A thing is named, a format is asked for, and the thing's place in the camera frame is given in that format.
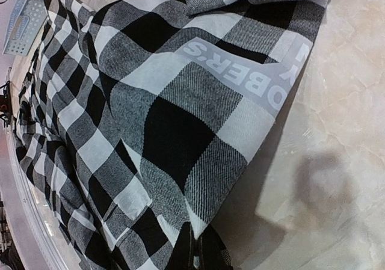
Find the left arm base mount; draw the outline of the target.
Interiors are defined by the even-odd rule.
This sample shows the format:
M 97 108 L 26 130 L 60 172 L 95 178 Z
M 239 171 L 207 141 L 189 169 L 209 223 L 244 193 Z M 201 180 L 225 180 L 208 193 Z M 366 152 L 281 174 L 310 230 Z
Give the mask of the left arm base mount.
M 10 93 L 10 81 L 7 81 L 1 86 L 1 120 L 4 127 L 10 125 L 13 116 L 11 93 Z

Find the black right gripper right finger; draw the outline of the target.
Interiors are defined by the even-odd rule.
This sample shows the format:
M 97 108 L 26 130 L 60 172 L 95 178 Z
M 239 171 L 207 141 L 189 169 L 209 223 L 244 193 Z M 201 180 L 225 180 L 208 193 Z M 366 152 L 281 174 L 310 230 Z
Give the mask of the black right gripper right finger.
M 230 254 L 211 225 L 195 241 L 195 268 L 233 269 Z

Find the black white checkered shirt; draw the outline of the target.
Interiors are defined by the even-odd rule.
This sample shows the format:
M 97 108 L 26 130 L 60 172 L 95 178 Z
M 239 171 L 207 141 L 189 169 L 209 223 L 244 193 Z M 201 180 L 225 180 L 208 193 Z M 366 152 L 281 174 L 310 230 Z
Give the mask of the black white checkered shirt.
M 272 128 L 328 0 L 44 0 L 16 154 L 83 269 L 165 269 Z

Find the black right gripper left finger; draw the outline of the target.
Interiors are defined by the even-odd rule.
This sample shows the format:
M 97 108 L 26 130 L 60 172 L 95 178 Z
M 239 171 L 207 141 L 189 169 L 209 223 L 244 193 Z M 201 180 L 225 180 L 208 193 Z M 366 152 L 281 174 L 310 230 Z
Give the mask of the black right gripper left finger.
M 181 228 L 165 270 L 191 270 L 194 260 L 194 235 L 190 222 Z

